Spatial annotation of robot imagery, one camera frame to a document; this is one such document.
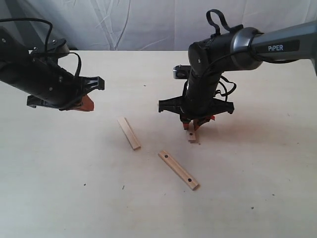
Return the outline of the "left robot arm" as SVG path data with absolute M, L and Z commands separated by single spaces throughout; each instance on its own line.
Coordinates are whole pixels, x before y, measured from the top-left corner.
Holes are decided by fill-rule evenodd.
M 104 90 L 99 77 L 80 76 L 82 62 L 74 74 L 58 65 L 59 58 L 70 54 L 67 41 L 52 41 L 48 48 L 29 51 L 4 27 L 0 29 L 0 80 L 28 93 L 27 106 L 46 107 L 60 111 L 92 111 L 88 94 Z

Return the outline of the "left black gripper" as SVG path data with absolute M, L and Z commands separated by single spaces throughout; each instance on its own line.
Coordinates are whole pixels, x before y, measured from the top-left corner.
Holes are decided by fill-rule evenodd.
M 105 81 L 99 76 L 75 76 L 52 62 L 46 66 L 37 62 L 35 66 L 38 68 L 28 79 L 27 105 L 32 108 L 92 112 L 95 105 L 88 94 L 105 89 Z

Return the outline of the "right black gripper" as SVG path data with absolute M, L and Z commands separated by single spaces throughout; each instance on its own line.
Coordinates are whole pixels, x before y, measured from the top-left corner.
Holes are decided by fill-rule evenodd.
M 203 124 L 215 120 L 214 115 L 232 114 L 233 103 L 215 97 L 220 78 L 220 72 L 198 76 L 191 71 L 184 84 L 182 95 L 160 100 L 158 111 L 160 113 L 168 111 L 180 115 L 184 130 L 189 129 L 191 119 L 194 119 L 194 131 L 197 131 Z

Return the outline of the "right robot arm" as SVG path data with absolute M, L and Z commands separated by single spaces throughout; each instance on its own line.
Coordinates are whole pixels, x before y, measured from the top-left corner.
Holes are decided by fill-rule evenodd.
M 315 21 L 262 33 L 253 27 L 237 26 L 226 34 L 194 42 L 188 49 L 189 65 L 176 66 L 174 78 L 184 79 L 182 95 L 160 100 L 158 111 L 178 114 L 183 128 L 194 129 L 221 113 L 232 114 L 234 105 L 216 98 L 217 86 L 227 71 L 254 70 L 263 62 L 290 63 L 317 60 Z

